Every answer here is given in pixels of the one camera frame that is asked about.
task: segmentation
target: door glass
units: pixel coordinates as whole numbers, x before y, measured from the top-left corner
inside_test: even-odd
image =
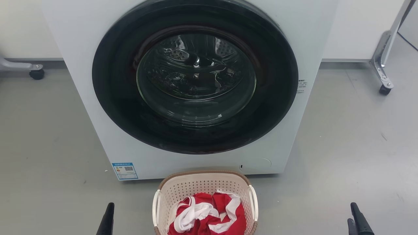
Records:
[[[145,102],[159,115],[189,126],[228,120],[248,104],[255,85],[255,71],[244,52],[200,33],[162,40],[137,70]]]

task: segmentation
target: white washing machine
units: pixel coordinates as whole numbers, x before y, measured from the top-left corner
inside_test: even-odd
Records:
[[[119,180],[282,173],[338,0],[44,0]]]

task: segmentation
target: blue and white sticker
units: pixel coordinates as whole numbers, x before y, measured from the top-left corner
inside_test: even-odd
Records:
[[[138,179],[132,162],[112,163],[112,165],[119,180]]]

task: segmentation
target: black door rim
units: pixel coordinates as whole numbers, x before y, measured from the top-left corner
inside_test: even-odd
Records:
[[[147,106],[134,84],[133,67],[147,50],[182,33],[227,39],[254,66],[257,85],[252,99],[224,123],[194,128],[165,120]],[[92,79],[105,112],[131,136],[166,151],[210,154],[237,149],[272,130],[294,101],[298,68],[278,25],[247,2],[145,1],[106,33],[94,57]]]

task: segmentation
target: red fabric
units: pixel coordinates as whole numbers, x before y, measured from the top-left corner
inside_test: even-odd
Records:
[[[226,213],[226,207],[229,204],[229,208],[233,208],[234,205],[234,203],[231,203],[231,197],[226,193],[215,193],[213,196],[210,194],[198,193],[193,195],[193,197],[196,201],[196,204],[203,202],[212,204],[214,208],[218,210],[219,214]],[[181,201],[177,207],[176,217],[190,206],[191,199],[189,197]],[[219,217],[207,215],[201,220],[196,219],[194,221],[193,227],[189,231],[185,231],[183,233],[177,232],[174,227],[174,222],[171,223],[169,226],[168,235],[244,235],[245,229],[247,227],[247,222],[245,220],[244,207],[242,206],[241,202],[239,202],[236,210],[232,211],[231,215],[234,216],[233,214],[235,214],[236,220],[232,222],[226,231],[216,232],[214,230],[216,230],[215,227],[219,228],[219,226],[227,226],[226,223],[231,221],[231,218],[228,215],[226,215],[222,221]]]

